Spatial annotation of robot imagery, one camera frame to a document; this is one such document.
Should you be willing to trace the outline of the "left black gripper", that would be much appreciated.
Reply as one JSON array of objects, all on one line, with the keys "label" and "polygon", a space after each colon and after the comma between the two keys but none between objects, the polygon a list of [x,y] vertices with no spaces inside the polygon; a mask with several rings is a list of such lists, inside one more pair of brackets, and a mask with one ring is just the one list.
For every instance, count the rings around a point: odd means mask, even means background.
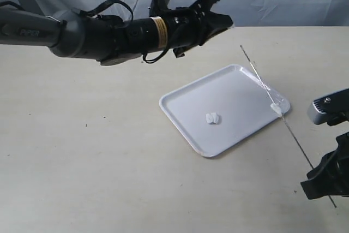
[{"label": "left black gripper", "polygon": [[196,0],[190,7],[163,13],[169,37],[169,48],[181,58],[196,46],[234,26],[229,15],[214,13],[212,6],[220,0]]}]

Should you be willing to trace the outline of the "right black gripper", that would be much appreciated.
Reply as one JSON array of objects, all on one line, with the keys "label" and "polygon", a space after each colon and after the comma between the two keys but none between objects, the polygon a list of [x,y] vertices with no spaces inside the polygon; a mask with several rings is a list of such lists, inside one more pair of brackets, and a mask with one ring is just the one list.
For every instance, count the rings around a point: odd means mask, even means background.
[{"label": "right black gripper", "polygon": [[317,167],[300,183],[309,200],[324,196],[348,197],[348,133],[336,137],[334,151],[325,154]]}]

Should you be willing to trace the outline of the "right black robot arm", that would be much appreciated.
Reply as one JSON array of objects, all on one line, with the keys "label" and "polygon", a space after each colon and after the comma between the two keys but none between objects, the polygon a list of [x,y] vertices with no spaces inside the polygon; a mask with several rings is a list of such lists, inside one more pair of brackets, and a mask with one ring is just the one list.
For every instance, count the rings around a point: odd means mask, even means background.
[{"label": "right black robot arm", "polygon": [[324,196],[348,197],[348,133],[336,137],[338,147],[325,154],[301,182],[309,200]]}]

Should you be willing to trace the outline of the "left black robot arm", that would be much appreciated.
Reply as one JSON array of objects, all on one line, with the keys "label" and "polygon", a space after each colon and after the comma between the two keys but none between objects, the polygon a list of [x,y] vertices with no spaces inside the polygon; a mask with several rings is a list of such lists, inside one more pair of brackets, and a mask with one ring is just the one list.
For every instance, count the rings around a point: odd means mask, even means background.
[{"label": "left black robot arm", "polygon": [[93,59],[102,66],[142,58],[162,58],[172,51],[177,58],[233,26],[228,15],[211,7],[220,0],[197,0],[189,7],[169,9],[169,0],[152,0],[149,16],[123,21],[115,15],[91,17],[63,10],[43,16],[24,10],[1,9],[1,43],[45,46],[64,58]]}]

